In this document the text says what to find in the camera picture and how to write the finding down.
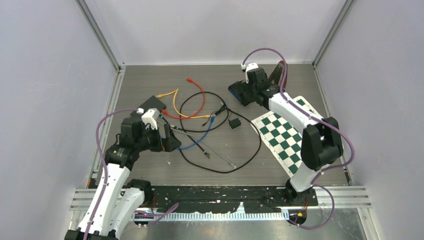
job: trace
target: green square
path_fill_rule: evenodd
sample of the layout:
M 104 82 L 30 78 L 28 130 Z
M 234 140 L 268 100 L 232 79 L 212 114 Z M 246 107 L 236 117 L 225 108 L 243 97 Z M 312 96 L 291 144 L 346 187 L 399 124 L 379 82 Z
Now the green square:
M 299 134 L 294 135 L 294 136 L 293 136 L 293 139 L 294 139 L 296 142 L 300 142 L 300 141 L 302 140 L 302 138 L 301 138 L 301 136 L 300 136 Z
M 278 145 L 278 141 L 275 138 L 273 138 L 273 139 L 269 140 L 269 144 L 271 144 L 271 146 L 275 147 L 275 146 Z
M 261 128 L 261 129 L 259 129 L 259 130 L 260 130 L 260 132 L 261 132 L 262 134 L 267 134 L 267 133 L 269 133 L 269 132 L 270 132 L 266 126 L 262 127 L 262 128 Z
M 287 155 L 287 153 L 286 153 L 285 151 L 280 152 L 280 153 L 278 154 L 278 156 L 279 156 L 282 160 L 284 160 L 284 159 L 286 159 L 286 158 L 288 158 L 288 157 L 289 157 L 289 155 Z
M 299 144 L 295 143 L 293 144 L 293 146 L 291 146 L 291 149 L 293 149 L 293 151 L 295 152 L 299 152 L 301 150 L 301 147 L 299 146 Z
M 287 141 L 282 141 L 282 143 L 280 143 L 282 149 L 288 149 L 290 147 L 290 145 L 287 143 Z
M 282 125 L 286 130 L 289 130 L 292 128 L 292 125 L 290 125 L 290 123 L 286 122 Z
M 281 134 L 281 136 L 284 138 L 284 139 L 289 139 L 290 137 L 291 137 L 291 135 L 290 135 L 290 133 L 288 133 L 288 132 L 283 132 L 282 134 Z
M 270 124 L 271 121 L 268 118 L 264 118 L 264 119 L 262 119 L 262 123 L 265 124 L 265 126 L 266 126 L 266 125 Z
M 276 120 L 272 122 L 272 125 L 274 125 L 274 127 L 278 128 L 279 126 L 281 126 L 281 122 Z
M 305 104 L 306 104 L 306 103 L 305 103 L 302 99 L 297 100 L 297 103 L 298 103 L 300 106 L 303 106 L 303 105 L 305 105 Z
M 297 154 L 293 154 L 290 156 L 291 160 L 293 160 L 294 163 L 299 162 L 299 160 L 301 159 Z
M 296 165 L 293 164 L 291 166 L 288 166 L 288 169 L 290 170 L 290 172 L 292 174 L 295 174 L 298 171 L 298 166 L 296 166 Z
M 271 131 L 271 134 L 272 134 L 274 137 L 277 137 L 278 135 L 280 135 L 280 133 L 278 132 L 278 130 L 277 130 L 277 129 L 272 130 L 272 131 Z

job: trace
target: white wall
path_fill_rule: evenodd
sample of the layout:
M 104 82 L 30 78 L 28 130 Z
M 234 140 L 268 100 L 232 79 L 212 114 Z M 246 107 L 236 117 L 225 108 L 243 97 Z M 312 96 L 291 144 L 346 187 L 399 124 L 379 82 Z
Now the white wall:
M 60 240 L 115 69 L 74 0 L 0 3 L 0 239 Z
M 385 239 L 423 239 L 424 1 L 356 1 L 318 65 Z
M 311 63 L 344 3 L 90 1 L 97 3 L 126 65 L 240 64 L 251 50 L 262 47 L 281 51 L 291 63 Z M 270 52 L 252 59 L 262 63 L 280 60 Z

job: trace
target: brown object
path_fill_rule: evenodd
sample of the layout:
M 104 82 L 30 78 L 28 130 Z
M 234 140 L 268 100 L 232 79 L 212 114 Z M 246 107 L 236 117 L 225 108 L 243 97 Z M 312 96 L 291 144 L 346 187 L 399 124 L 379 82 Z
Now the brown object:
M 278 64 L 275 66 L 274 70 L 268 77 L 268 81 L 271 83 L 271 85 L 281 85 L 280 78 L 284 70 L 284 61 L 281 60 L 278 62 Z M 286 88 L 286 84 L 287 81 L 285 81 L 284 86 L 282 86 L 283 89 Z

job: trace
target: green and white checkered board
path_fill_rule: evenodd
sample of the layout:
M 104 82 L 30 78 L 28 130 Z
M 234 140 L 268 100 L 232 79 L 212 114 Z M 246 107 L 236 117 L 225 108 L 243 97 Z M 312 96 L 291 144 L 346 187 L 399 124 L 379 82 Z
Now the green and white checkered board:
M 298 96 L 294 100 L 305 110 L 318 114 L 304 97 Z M 291 178 L 302 164 L 301 135 L 284 118 L 272 111 L 254 119 L 252 123 L 259 129 L 262 141 Z

